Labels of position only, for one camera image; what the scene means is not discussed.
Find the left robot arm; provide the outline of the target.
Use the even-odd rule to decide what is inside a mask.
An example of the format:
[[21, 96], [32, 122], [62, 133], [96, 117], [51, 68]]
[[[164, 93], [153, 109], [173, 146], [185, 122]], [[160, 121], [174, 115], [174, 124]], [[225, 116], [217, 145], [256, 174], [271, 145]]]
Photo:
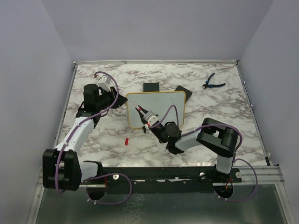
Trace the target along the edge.
[[58, 145], [43, 153], [43, 186], [47, 189], [76, 191], [85, 180], [93, 184], [103, 180], [101, 163], [80, 162], [78, 153], [103, 114], [122, 106], [127, 98], [119, 94], [117, 85], [108, 87], [107, 84], [85, 85], [83, 96], [73, 127]]

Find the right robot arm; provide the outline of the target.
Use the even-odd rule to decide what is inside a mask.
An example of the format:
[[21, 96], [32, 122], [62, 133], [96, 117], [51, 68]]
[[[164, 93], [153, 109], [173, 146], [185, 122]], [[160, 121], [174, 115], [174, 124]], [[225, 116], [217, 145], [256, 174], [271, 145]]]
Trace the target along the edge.
[[230, 179], [235, 153], [242, 143], [240, 131], [233, 126], [206, 118], [200, 127], [182, 134], [178, 122], [162, 123], [172, 108], [178, 116], [176, 106], [171, 105], [161, 119], [140, 105], [136, 111], [140, 116], [143, 129], [150, 130], [160, 143], [165, 143], [170, 153], [181, 154], [192, 147], [203, 145], [217, 154], [215, 179], [219, 182]]

